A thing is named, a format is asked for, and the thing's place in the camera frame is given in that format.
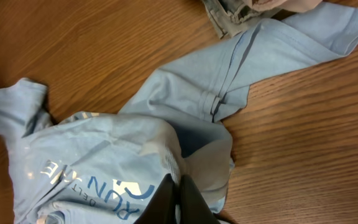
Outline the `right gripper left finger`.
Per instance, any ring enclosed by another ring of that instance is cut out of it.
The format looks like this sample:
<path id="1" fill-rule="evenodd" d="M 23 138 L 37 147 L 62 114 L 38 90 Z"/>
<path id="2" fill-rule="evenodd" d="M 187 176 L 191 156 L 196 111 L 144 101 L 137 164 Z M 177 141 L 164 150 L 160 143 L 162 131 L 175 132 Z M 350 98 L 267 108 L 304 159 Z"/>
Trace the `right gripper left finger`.
<path id="1" fill-rule="evenodd" d="M 176 185 L 172 176 L 167 174 L 134 224 L 175 224 L 175 190 Z"/>

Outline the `light blue printed t-shirt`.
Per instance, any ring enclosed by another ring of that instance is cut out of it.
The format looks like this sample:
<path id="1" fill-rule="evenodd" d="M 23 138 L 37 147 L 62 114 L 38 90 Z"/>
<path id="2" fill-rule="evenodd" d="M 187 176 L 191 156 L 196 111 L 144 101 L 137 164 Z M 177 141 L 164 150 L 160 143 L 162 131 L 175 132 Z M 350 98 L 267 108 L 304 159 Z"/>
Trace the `light blue printed t-shirt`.
<path id="1" fill-rule="evenodd" d="M 53 124 L 47 87 L 0 89 L 16 223 L 134 223 L 163 178 L 189 175 L 215 216 L 224 206 L 232 136 L 222 120 L 246 107 L 251 84 L 348 56 L 358 7 L 321 2 L 261 19 L 231 39 L 153 71 L 116 114 L 80 111 Z"/>

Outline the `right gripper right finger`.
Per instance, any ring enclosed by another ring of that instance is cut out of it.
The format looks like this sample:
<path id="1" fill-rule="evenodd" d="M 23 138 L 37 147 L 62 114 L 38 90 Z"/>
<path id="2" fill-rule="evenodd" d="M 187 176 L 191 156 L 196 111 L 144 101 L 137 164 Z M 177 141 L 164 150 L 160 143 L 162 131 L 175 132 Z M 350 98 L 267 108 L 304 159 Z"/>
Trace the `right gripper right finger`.
<path id="1" fill-rule="evenodd" d="M 181 224 L 219 224 L 189 175 L 183 175 L 179 186 Z"/>

